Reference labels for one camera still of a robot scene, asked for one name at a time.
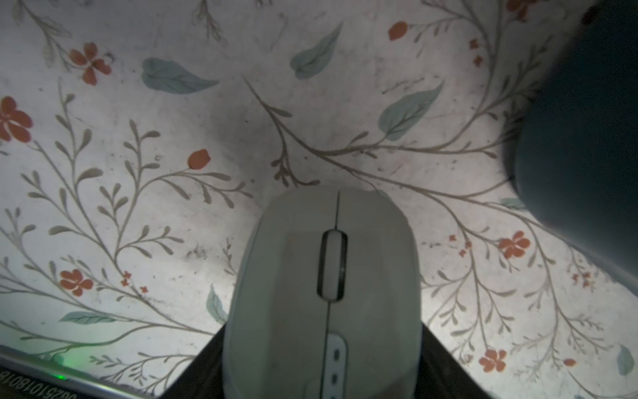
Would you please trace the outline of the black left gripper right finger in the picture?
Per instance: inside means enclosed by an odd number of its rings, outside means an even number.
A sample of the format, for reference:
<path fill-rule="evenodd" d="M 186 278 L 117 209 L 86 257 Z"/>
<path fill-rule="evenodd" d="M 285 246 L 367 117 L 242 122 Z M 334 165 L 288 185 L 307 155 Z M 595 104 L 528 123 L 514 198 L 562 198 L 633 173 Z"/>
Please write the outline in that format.
<path fill-rule="evenodd" d="M 490 395 L 456 362 L 432 332 L 422 325 L 416 399 L 490 399 Z"/>

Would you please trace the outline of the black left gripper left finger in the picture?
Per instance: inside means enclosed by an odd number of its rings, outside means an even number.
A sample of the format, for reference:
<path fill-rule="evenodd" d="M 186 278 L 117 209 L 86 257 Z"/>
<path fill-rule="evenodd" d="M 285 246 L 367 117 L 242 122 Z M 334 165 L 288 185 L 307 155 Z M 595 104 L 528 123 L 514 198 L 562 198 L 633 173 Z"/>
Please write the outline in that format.
<path fill-rule="evenodd" d="M 166 389 L 161 399 L 224 399 L 223 350 L 226 325 Z"/>

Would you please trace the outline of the grey white mouse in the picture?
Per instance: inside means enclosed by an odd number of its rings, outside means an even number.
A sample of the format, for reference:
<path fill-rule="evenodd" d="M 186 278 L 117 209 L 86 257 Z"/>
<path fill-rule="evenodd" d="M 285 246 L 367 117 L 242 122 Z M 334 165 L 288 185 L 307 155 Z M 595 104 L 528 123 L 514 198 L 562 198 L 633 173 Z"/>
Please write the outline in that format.
<path fill-rule="evenodd" d="M 415 238 L 374 191 L 277 197 L 247 246 L 225 327 L 228 398 L 412 398 L 421 329 Z"/>

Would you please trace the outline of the teal storage box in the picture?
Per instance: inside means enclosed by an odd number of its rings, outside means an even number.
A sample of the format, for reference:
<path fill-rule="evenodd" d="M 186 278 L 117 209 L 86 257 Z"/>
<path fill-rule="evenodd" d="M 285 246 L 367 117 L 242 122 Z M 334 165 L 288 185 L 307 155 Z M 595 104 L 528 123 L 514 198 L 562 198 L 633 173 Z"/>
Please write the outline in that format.
<path fill-rule="evenodd" d="M 637 4 L 600 1 L 522 125 L 517 191 L 552 234 L 637 290 Z"/>

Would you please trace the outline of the floral patterned table mat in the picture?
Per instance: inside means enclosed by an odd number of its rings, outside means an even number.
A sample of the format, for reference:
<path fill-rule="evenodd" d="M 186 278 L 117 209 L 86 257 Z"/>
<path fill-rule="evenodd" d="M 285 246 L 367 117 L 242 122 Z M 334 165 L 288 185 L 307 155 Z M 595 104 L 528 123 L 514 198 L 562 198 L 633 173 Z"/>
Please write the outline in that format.
<path fill-rule="evenodd" d="M 4 1 L 1 342 L 160 395 L 271 200 L 414 231 L 425 324 L 494 398 L 634 398 L 637 299 L 506 153 L 588 1 Z"/>

